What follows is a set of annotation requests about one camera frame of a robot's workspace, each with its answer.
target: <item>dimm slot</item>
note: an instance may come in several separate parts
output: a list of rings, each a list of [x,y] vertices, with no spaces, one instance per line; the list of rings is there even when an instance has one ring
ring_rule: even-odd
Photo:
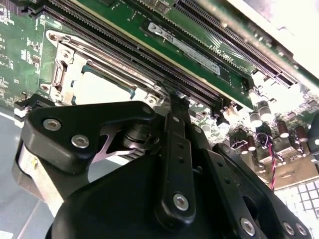
[[[250,63],[254,64],[259,70],[273,78],[276,82],[289,88],[296,84],[297,80],[284,72],[278,65],[265,57],[249,43],[245,42],[240,36],[231,29],[225,28],[221,23],[190,0],[179,0],[175,8],[188,16],[206,31],[214,34],[225,44],[232,47],[238,54],[243,55]]]
[[[186,95],[192,95],[196,100],[199,100],[200,102],[208,105],[209,107],[214,107],[215,103],[221,100],[220,98],[221,96],[218,95],[217,92],[214,92],[213,94],[213,93],[207,92],[206,89],[201,88],[201,85],[199,84],[201,82],[198,82],[198,80],[193,81],[192,79],[188,79],[186,74],[184,75],[179,74],[179,73],[176,73],[173,69],[168,69],[167,68],[168,64],[166,64],[166,66],[161,65],[159,61],[160,59],[158,58],[152,59],[151,56],[145,55],[141,52],[140,53],[141,57],[143,57],[144,59],[150,60],[153,64],[156,64],[156,66],[153,65],[152,67],[146,67],[146,66],[149,66],[149,63],[145,64],[141,59],[134,57],[132,54],[128,54],[127,51],[123,51],[119,49],[118,47],[111,44],[110,41],[106,41],[105,35],[103,35],[103,38],[99,37],[97,34],[95,34],[95,36],[93,37],[92,36],[92,33],[94,31],[93,29],[92,31],[91,30],[88,31],[86,28],[76,24],[75,21],[70,20],[72,16],[65,17],[65,14],[61,15],[59,12],[57,12],[58,9],[54,10],[55,7],[56,6],[49,6],[49,5],[44,6],[44,10],[46,11],[49,17],[51,17],[52,19],[58,22],[61,22],[66,27],[70,28],[74,32],[81,35],[88,42],[98,46],[101,49],[107,49],[107,52],[120,58],[127,64],[132,65],[132,62],[135,61],[136,63],[139,63],[140,67],[142,68],[148,68],[148,69],[152,68],[153,72],[155,71],[156,66],[157,68],[159,68],[159,70],[157,70],[158,72],[161,72],[161,68],[164,69],[167,73],[171,74],[170,76],[165,77],[166,80],[168,80],[171,84],[178,85],[182,93]],[[161,79],[161,77],[157,77],[157,80],[159,82],[163,82],[163,79]]]

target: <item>metal cylinder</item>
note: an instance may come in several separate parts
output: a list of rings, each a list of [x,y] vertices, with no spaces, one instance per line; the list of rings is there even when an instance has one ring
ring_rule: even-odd
[[[211,131],[211,126],[210,126],[210,124],[203,124],[203,125],[201,126],[201,129],[204,131],[204,133],[210,133],[210,131]]]
[[[266,101],[260,102],[259,106],[260,119],[265,122],[270,122],[273,119],[269,105]]]
[[[249,151],[255,151],[256,150],[256,144],[253,136],[247,137],[247,146]]]
[[[241,150],[241,154],[247,154],[248,153],[248,145],[245,144],[245,145],[241,146],[240,150]]]
[[[284,121],[279,121],[279,122],[277,123],[277,128],[278,128],[278,132],[279,132],[280,138],[287,138],[287,137],[289,137],[289,131],[288,131],[286,122],[284,122]]]
[[[295,131],[296,131],[296,136],[297,136],[299,142],[307,142],[308,141],[308,136],[307,136],[305,127],[303,127],[302,125],[298,126],[295,128]]]
[[[250,123],[254,128],[258,128],[263,124],[257,111],[250,113]]]

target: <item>black metal arm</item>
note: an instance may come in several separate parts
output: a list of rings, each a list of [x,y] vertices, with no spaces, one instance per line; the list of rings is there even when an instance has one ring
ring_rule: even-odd
[[[137,148],[88,183],[92,161]],[[311,238],[227,145],[210,148],[176,96],[165,119],[141,102],[32,111],[13,175],[56,215],[48,238]]]

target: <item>gray surface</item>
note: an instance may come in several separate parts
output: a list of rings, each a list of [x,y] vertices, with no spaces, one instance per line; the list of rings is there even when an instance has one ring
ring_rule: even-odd
[[[12,116],[12,112],[1,107],[0,113]],[[14,239],[43,239],[53,217],[47,205],[19,188],[11,175],[20,132],[12,120],[0,115],[0,231],[13,233]],[[107,160],[97,162],[90,168],[89,180],[118,167]]]

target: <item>mounting hole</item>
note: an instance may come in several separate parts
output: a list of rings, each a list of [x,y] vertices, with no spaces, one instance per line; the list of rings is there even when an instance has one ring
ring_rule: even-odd
[[[49,90],[49,88],[48,88],[47,86],[45,86],[45,85],[42,85],[41,88],[42,88],[44,91],[48,91],[48,90]]]
[[[52,34],[52,33],[50,33],[49,34],[49,38],[50,38],[50,40],[52,40],[52,41],[57,41],[57,37],[56,37],[56,35],[54,35],[54,34]]]
[[[184,163],[184,159],[183,159],[182,157],[178,157],[178,161],[179,161],[180,163]]]
[[[224,178],[225,183],[230,184],[230,181],[228,178]]]
[[[158,137],[152,137],[150,139],[150,144],[155,145],[160,141],[160,139]]]

